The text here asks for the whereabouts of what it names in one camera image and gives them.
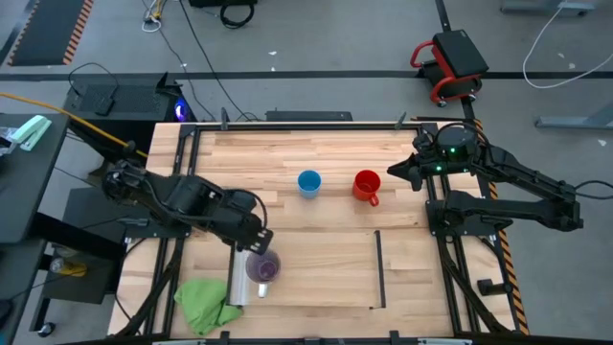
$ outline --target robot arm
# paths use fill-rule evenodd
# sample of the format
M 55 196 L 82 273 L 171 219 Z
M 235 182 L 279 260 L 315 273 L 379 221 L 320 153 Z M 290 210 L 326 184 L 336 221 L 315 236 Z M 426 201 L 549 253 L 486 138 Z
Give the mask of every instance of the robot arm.
M 222 189 L 199 176 L 161 176 L 120 161 L 102 183 L 107 197 L 120 203 L 140 203 L 165 227 L 172 229 L 188 224 L 216 234 L 225 243 L 234 242 L 238 249 L 263 254 L 272 240 L 272 231 L 251 213 L 256 200 L 248 191 Z
M 419 135 L 413 146 L 417 153 L 390 167 L 388 173 L 411 182 L 414 191 L 420 190 L 422 180 L 429 176 L 471 173 L 491 182 L 510 183 L 542 198 L 537 202 L 493 200 L 451 191 L 441 214 L 447 226 L 462 224 L 472 215 L 481 215 L 532 219 L 560 231 L 583 227 L 579 203 L 575 201 L 575 187 L 521 165 L 508 151 L 487 140 L 477 140 L 475 131 L 444 126 L 433 140 L 428 134 Z

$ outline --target wooden tabletop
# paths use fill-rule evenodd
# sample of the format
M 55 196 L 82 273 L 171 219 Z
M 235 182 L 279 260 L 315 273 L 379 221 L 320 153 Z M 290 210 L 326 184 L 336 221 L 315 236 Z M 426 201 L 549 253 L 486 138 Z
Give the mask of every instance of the wooden tabletop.
M 149 171 L 171 173 L 179 126 L 156 126 Z M 282 262 L 269 296 L 259 299 L 249 287 L 244 315 L 208 337 L 219 337 L 220 331 L 247 338 L 387 337 L 390 330 L 400 336 L 452 335 L 438 248 L 425 215 L 425 187 L 413 192 L 408 182 L 386 173 L 414 151 L 415 135 L 413 130 L 205 131 L 195 173 L 263 199 L 268 227 L 275 233 L 270 248 Z M 187 171 L 190 147 L 191 138 L 182 173 Z M 381 178 L 377 207 L 352 196 L 353 178 L 364 169 Z M 301 198 L 297 190 L 298 174 L 304 170 L 322 176 L 321 191 L 312 200 Z M 452 189 L 480 195 L 476 178 L 469 174 L 451 175 L 449 180 Z M 441 197 L 440 183 L 437 189 Z M 259 207 L 254 212 L 261 215 Z M 384 309 L 379 308 L 375 230 L 381 238 Z M 146 240 L 125 260 L 117 294 L 130 314 L 150 290 L 157 248 L 158 240 Z M 464 248 L 475 290 L 480 279 L 502 282 L 496 257 L 486 246 L 466 237 Z M 230 248 L 216 236 L 194 231 L 185 244 L 179 284 L 192 278 L 226 281 L 229 258 Z M 467 330 L 464 298 L 458 288 L 456 293 Z M 159 300 L 156 331 L 161 330 L 166 296 L 164 292 Z M 482 299 L 501 323 L 513 327 L 505 295 Z M 116 306 L 109 333 L 126 321 Z M 175 310 L 171 336 L 194 337 L 181 307 Z

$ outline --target mug handle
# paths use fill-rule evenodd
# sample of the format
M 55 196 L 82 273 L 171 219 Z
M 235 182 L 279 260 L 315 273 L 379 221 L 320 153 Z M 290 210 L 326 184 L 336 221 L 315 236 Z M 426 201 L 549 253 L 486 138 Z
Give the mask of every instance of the mug handle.
M 371 196 L 370 199 L 368 199 L 368 202 L 370 202 L 373 207 L 378 206 L 379 205 L 379 198 L 376 197 L 376 195 L 373 195 L 373 196 Z

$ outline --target green cloth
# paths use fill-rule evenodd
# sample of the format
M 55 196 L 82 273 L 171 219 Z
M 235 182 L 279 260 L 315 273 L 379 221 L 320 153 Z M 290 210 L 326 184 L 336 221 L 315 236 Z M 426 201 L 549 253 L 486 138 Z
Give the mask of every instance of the green cloth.
M 226 306 L 226 288 L 218 279 L 192 279 L 174 294 L 196 335 L 206 335 L 242 315 L 240 309 Z

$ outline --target gray floor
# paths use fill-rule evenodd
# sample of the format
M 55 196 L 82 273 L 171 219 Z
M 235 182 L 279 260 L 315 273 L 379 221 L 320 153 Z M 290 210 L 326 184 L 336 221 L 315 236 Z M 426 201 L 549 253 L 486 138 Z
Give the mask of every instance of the gray floor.
M 535 35 L 547 21 L 537 15 L 504 15 L 492 0 L 446 1 L 454 28 L 468 31 L 491 71 L 519 71 Z M 0 40 L 25 6 L 25 0 L 0 0 Z M 585 18 L 560 18 L 543 36 L 530 70 L 589 69 L 610 54 L 613 2 L 600 2 Z M 67 73 L 89 61 L 112 72 L 180 72 L 175 57 L 158 34 L 140 30 L 139 0 L 99 0 L 70 66 L 9 67 L 0 73 Z M 244 30 L 228 31 L 214 17 L 188 8 L 195 29 L 217 71 L 407 70 L 413 48 L 440 30 L 432 1 L 419 0 L 261 0 L 254 21 Z M 207 72 L 189 35 L 179 4 L 169 0 L 164 32 L 192 72 Z M 268 53 L 276 51 L 277 55 Z M 604 67 L 613 70 L 613 63 Z M 89 73 L 99 73 L 92 68 Z M 538 80 L 550 83 L 555 80 Z M 445 109 L 431 104 L 423 80 L 225 80 L 224 85 L 244 111 L 262 115 L 274 108 L 288 110 L 349 110 L 355 120 L 393 120 L 412 116 L 462 117 L 453 103 Z M 194 82 L 199 99 L 215 114 L 225 106 L 237 112 L 210 80 Z M 477 117 L 494 145 L 513 152 L 522 163 L 570 183 L 599 178 L 613 181 L 613 134 L 602 131 L 539 130 L 540 115 L 590 114 L 613 101 L 613 80 L 579 80 L 553 90 L 536 90 L 522 80 L 485 80 Z M 68 84 L 0 82 L 0 91 L 62 105 Z M 191 92 L 187 92 L 191 101 Z M 0 99 L 0 111 L 45 113 L 22 103 Z M 201 109 L 195 109 L 199 118 Z M 84 144 L 67 141 L 59 167 L 80 176 L 99 162 Z M 83 184 L 54 171 L 41 210 L 54 217 L 64 212 L 68 191 Z M 592 193 L 610 194 L 607 190 Z M 529 195 L 500 187 L 503 198 Z M 613 339 L 613 233 L 611 203 L 582 200 L 585 228 L 559 233 L 532 222 L 518 221 L 510 230 L 526 314 L 534 334 Z M 52 344 L 105 335 L 112 301 L 101 306 L 57 302 L 49 320 L 57 332 L 38 339 L 27 332 L 38 291 L 34 291 L 15 344 Z

